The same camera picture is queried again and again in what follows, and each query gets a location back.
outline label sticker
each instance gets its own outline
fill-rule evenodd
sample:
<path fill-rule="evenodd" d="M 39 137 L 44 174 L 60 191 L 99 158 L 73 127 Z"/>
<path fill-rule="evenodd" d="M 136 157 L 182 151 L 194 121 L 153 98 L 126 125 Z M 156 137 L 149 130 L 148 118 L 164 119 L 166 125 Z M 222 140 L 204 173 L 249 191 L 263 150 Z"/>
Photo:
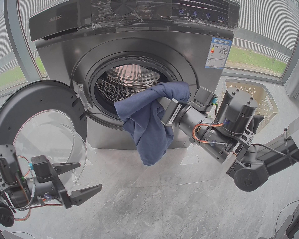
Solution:
<path fill-rule="evenodd" d="M 176 110 L 174 111 L 172 117 L 170 118 L 170 120 L 169 120 L 169 122 L 168 122 L 169 124 L 172 124 L 172 123 L 173 123 L 173 121 L 174 121 L 174 119 L 176 118 L 176 115 L 177 115 L 178 112 L 180 111 L 181 107 L 182 107 L 182 105 L 178 105 L 178 107 L 176 108 Z"/>
<path fill-rule="evenodd" d="M 231 40 L 213 37 L 205 68 L 223 69 L 232 43 Z"/>

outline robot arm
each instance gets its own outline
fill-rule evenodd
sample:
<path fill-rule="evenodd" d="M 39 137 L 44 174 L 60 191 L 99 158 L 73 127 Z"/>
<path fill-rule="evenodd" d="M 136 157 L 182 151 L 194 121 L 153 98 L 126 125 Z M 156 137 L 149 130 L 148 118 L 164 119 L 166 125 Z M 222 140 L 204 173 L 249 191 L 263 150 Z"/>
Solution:
<path fill-rule="evenodd" d="M 264 116 L 254 115 L 256 100 L 239 89 L 226 91 L 216 118 L 207 112 L 216 104 L 217 95 L 204 87 L 188 103 L 165 97 L 158 101 L 166 109 L 161 122 L 178 127 L 190 136 L 191 143 L 198 144 L 226 165 L 226 174 L 243 191 L 256 190 L 269 176 L 293 165 L 299 158 L 296 144 L 299 143 L 299 137 L 296 138 L 299 118 L 266 145 L 252 144 Z"/>
<path fill-rule="evenodd" d="M 44 155 L 31 158 L 30 178 L 24 178 L 13 145 L 0 145 L 0 223 L 11 227 L 14 221 L 26 220 L 34 205 L 46 206 L 56 199 L 70 208 L 79 206 L 101 191 L 102 185 L 76 190 L 68 193 L 58 175 L 80 167 L 80 163 L 53 163 Z M 15 210 L 29 210 L 25 218 L 15 219 Z"/>

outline control panel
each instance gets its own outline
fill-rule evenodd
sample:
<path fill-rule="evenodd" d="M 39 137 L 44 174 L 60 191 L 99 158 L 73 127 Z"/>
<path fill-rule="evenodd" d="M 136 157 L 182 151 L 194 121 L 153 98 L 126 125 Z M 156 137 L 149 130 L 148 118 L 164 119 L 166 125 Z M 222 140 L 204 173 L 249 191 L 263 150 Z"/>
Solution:
<path fill-rule="evenodd" d="M 239 9 L 239 4 L 230 0 L 91 0 L 93 24 L 179 19 L 237 28 Z"/>
<path fill-rule="evenodd" d="M 200 0 L 186 4 L 182 0 L 173 0 L 172 16 L 191 17 L 209 22 L 228 24 L 229 3 L 225 1 Z"/>

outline window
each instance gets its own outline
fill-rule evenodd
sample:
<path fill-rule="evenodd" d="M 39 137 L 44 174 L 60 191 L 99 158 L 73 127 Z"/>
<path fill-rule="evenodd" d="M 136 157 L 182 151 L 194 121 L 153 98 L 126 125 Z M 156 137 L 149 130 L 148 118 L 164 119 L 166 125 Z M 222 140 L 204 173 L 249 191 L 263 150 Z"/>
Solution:
<path fill-rule="evenodd" d="M 22 21 L 22 26 L 23 26 L 24 32 L 25 32 L 25 36 L 26 36 L 27 42 L 29 44 L 29 48 L 34 57 L 34 60 L 37 64 L 37 67 L 43 77 L 47 77 L 47 72 L 42 64 L 42 61 L 41 61 L 39 54 L 37 52 L 37 49 L 35 47 L 35 44 L 31 41 L 28 20 L 31 16 L 45 10 L 46 8 L 49 8 L 53 5 L 59 4 L 64 1 L 66 1 L 66 0 L 39 0 L 39 1 L 19 0 L 19 9 L 20 9 L 21 21 Z"/>
<path fill-rule="evenodd" d="M 0 91 L 26 82 L 8 38 L 3 0 L 0 0 Z"/>
<path fill-rule="evenodd" d="M 281 77 L 299 30 L 299 0 L 239 0 L 240 19 L 227 68 Z"/>

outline gray tile floor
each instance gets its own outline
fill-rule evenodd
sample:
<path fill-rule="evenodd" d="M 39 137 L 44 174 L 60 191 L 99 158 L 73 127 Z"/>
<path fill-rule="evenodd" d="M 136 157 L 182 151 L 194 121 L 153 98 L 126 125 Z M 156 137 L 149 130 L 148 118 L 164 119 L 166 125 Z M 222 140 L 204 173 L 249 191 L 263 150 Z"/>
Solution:
<path fill-rule="evenodd" d="M 290 99 L 282 86 L 264 85 L 274 96 L 279 114 L 255 137 L 255 142 L 261 143 L 280 135 L 299 117 L 299 103 Z M 133 150 L 88 147 L 87 158 L 72 190 L 102 183 L 102 192 L 68 210 L 32 210 L 29 220 L 15 222 L 8 230 L 29 232 L 36 239 L 269 238 L 281 209 L 299 199 L 297 164 L 246 193 L 195 145 L 168 150 L 153 166 L 144 166 Z M 278 227 L 295 207 L 286 208 Z"/>

